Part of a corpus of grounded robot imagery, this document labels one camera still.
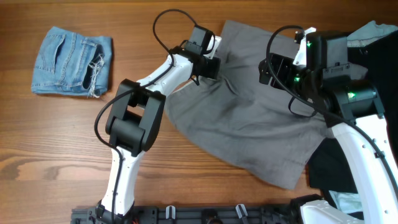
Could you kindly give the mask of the grey shorts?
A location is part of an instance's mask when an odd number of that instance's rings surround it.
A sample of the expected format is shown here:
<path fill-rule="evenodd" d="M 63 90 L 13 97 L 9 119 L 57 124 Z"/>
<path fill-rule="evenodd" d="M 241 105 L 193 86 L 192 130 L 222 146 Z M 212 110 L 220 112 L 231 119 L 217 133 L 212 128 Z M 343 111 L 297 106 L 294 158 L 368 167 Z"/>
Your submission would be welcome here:
<path fill-rule="evenodd" d="M 259 82 L 267 51 L 289 58 L 298 45 L 284 36 L 227 21 L 216 51 L 215 80 L 202 78 L 167 97 L 170 122 L 192 143 L 261 180 L 292 190 L 320 143 L 324 118 L 283 90 Z"/>

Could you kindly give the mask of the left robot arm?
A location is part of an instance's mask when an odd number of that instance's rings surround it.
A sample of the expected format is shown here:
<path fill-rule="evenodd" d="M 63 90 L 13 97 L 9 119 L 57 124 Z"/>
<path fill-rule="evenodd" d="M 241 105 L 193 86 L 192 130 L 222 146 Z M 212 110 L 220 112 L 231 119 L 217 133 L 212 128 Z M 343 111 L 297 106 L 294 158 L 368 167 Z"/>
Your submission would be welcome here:
<path fill-rule="evenodd" d="M 194 26 L 188 40 L 169 49 L 165 62 L 136 82 L 125 79 L 104 109 L 106 145 L 112 150 L 108 187 L 95 208 L 101 223 L 132 223 L 134 188 L 144 154 L 153 146 L 160 129 L 166 98 L 186 81 L 214 79 L 220 67 L 215 52 L 222 38 Z"/>

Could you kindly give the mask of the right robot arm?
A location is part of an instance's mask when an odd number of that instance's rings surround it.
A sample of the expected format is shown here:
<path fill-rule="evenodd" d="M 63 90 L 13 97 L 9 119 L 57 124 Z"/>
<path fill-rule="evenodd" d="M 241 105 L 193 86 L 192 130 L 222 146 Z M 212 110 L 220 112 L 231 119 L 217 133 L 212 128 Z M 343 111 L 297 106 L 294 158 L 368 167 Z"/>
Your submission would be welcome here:
<path fill-rule="evenodd" d="M 322 114 L 348 162 L 363 207 L 363 222 L 396 223 L 397 164 L 376 87 L 353 78 L 344 33 L 295 30 L 298 53 L 305 61 L 295 62 L 266 50 L 259 64 L 261 83 L 276 83 Z"/>

